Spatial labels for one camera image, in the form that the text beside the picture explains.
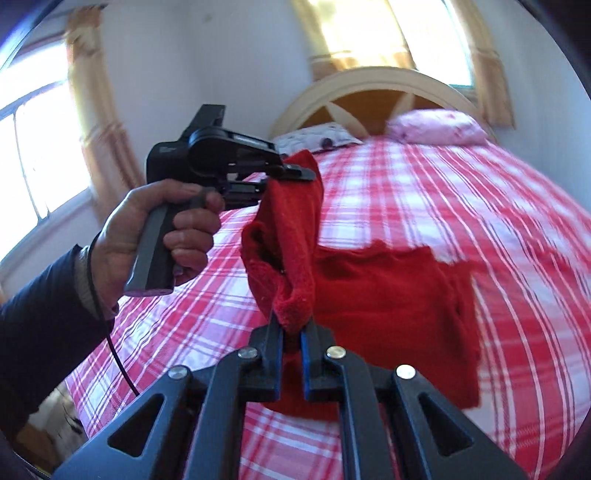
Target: black handle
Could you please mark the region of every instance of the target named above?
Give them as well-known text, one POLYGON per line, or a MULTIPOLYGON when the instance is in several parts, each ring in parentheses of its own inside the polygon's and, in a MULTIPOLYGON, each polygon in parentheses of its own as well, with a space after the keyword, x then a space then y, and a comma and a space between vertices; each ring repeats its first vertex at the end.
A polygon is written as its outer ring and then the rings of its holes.
POLYGON ((129 297, 155 297, 174 291, 174 259, 163 238, 174 230, 174 216, 184 210, 205 207, 205 197, 215 189, 208 187, 186 203, 165 203, 148 215, 135 254, 134 266, 125 284, 129 297))

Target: human hand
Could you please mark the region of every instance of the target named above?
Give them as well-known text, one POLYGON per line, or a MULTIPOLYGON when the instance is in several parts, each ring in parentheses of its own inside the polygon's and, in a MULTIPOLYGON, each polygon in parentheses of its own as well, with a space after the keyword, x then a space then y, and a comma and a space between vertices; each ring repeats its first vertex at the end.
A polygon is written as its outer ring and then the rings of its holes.
MULTIPOLYGON (((168 203, 183 203, 199 195, 202 187, 176 180, 163 180, 134 189, 106 221, 92 251, 90 270, 96 292, 105 307, 112 307, 123 295, 131 273, 139 238, 151 210, 168 203)), ((176 284, 195 278, 207 266, 207 252, 213 247, 213 234, 221 226, 222 196, 210 192, 204 209, 176 214, 176 230, 164 236, 164 245, 182 267, 176 284)))

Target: cable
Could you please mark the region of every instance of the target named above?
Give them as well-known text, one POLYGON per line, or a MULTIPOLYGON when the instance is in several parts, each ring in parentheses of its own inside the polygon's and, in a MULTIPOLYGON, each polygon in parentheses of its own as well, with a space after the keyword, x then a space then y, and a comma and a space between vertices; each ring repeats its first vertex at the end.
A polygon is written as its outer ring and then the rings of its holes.
POLYGON ((99 316, 99 320, 101 320, 103 322, 103 324, 105 325, 105 329, 106 329, 106 340, 107 340, 107 343, 109 345, 109 349, 111 350, 111 354, 113 355, 113 359, 115 360, 115 363, 119 367, 119 370, 121 371, 121 375, 123 375, 123 378, 125 379, 125 381, 129 385, 129 388, 131 389, 131 391, 134 393, 134 395, 136 397, 139 397, 138 389, 135 388, 135 385, 131 381, 129 375, 127 374, 127 371, 125 370, 125 367, 123 366, 123 363, 121 363, 121 359, 119 358, 119 355, 117 355, 117 350, 115 350, 115 345, 113 345, 113 340, 111 339, 111 331, 110 331, 109 326, 107 324, 107 321, 105 319, 105 315, 103 314, 103 309, 102 309, 102 306, 100 304, 99 296, 96 293, 95 283, 92 280, 92 272, 90 270, 90 259, 92 258, 92 252, 93 252, 93 250, 95 248, 95 243, 98 240, 99 235, 97 235, 95 237, 95 239, 90 244, 90 248, 88 249, 88 258, 87 258, 87 261, 86 261, 86 275, 88 277, 88 286, 90 287, 90 293, 92 295, 92 301, 95 304, 95 310, 96 310, 96 312, 97 312, 97 314, 99 316))

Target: fingernail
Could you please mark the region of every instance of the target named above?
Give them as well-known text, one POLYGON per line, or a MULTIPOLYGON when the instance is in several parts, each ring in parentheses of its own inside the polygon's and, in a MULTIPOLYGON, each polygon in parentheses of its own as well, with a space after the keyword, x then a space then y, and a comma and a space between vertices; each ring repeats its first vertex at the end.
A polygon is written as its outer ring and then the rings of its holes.
POLYGON ((196 183, 183 183, 183 190, 186 190, 189 193, 199 194, 201 193, 201 190, 203 190, 203 187, 196 183))

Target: dark jacket sleeve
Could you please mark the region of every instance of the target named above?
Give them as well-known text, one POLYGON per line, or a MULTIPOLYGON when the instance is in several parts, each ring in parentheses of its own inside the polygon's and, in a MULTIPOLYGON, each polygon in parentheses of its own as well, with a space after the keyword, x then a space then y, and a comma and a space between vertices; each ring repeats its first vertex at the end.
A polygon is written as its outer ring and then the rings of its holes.
POLYGON ((12 439, 110 330, 74 286, 74 247, 0 307, 0 430, 12 439))

